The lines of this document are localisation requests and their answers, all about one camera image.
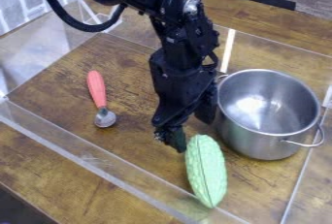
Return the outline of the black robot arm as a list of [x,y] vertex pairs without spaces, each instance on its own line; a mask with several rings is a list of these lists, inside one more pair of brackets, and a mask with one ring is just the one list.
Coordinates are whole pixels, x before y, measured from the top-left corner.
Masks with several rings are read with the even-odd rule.
[[126,4],[148,15],[160,41],[148,68],[159,98],[151,124],[154,136],[178,152],[187,149],[183,123],[194,115],[211,123],[217,108],[214,49],[219,33],[205,15],[200,0],[95,0],[103,5]]

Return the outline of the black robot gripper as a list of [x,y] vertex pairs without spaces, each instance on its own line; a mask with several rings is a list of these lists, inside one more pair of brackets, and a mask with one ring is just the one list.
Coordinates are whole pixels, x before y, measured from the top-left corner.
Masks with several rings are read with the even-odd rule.
[[179,153],[187,149],[183,124],[195,118],[211,124],[215,118],[218,90],[215,85],[218,56],[214,52],[205,57],[186,55],[187,68],[174,65],[160,48],[148,59],[152,87],[158,106],[151,118],[154,138],[171,146]]

